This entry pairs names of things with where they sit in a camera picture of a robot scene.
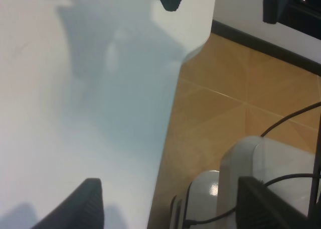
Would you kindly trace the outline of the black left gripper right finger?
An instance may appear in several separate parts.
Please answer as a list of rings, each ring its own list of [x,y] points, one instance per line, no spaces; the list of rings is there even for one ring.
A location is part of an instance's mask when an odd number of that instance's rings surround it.
[[[253,177],[240,177],[237,228],[316,228],[316,222]]]

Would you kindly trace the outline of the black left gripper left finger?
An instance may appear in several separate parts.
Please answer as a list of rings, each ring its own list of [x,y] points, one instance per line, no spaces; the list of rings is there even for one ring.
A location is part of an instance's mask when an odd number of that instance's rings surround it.
[[[101,180],[98,178],[84,180],[33,228],[104,228]]]

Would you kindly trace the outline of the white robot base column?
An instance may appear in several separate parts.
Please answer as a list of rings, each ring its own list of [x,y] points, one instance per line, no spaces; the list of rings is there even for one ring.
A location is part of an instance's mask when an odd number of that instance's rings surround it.
[[[320,228],[320,152],[240,140],[172,199],[170,228]]]

